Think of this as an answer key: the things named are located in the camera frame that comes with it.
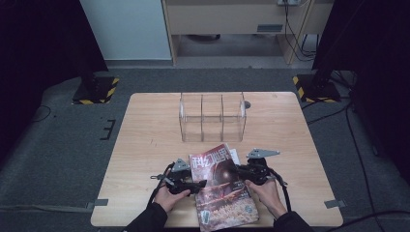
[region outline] black sleeve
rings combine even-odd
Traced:
[[[158,203],[152,203],[123,232],[159,232],[163,230],[168,215]]]
[[[296,212],[286,213],[274,222],[274,232],[294,231],[313,232],[313,229]]]

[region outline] magazine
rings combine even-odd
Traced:
[[[235,163],[226,144],[203,154],[190,155],[192,180],[207,180],[196,196],[202,232],[251,223],[259,219],[248,186],[234,171]]]

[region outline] hand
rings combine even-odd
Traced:
[[[174,205],[180,201],[182,198],[188,196],[190,194],[190,190],[187,189],[183,192],[178,194],[172,194],[169,192],[169,189],[166,187],[165,184],[161,186],[158,190],[157,195],[155,196],[154,202],[157,202],[162,206],[162,208],[168,213],[169,211],[174,208]]]
[[[245,180],[245,183],[259,196],[259,200],[276,219],[286,214],[287,211],[280,202],[277,182],[275,180],[268,180],[262,186],[258,186],[250,180]]]

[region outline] power outlet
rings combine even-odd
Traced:
[[[278,0],[279,6],[284,6],[285,2],[287,2],[288,6],[299,6],[301,5],[301,0]]]

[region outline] yellow black hazard tape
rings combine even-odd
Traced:
[[[298,91],[299,94],[299,98],[301,99],[302,102],[337,102],[337,99],[332,99],[332,98],[313,98],[313,97],[309,97],[307,96],[301,81],[299,80],[298,76],[293,76],[293,83],[296,86],[296,90]]]
[[[112,83],[107,91],[106,97],[103,99],[98,100],[90,100],[90,99],[82,99],[82,100],[73,100],[73,104],[93,104],[93,103],[108,103],[111,100],[112,95],[115,92],[115,88],[117,87],[117,83],[120,78],[113,78]]]

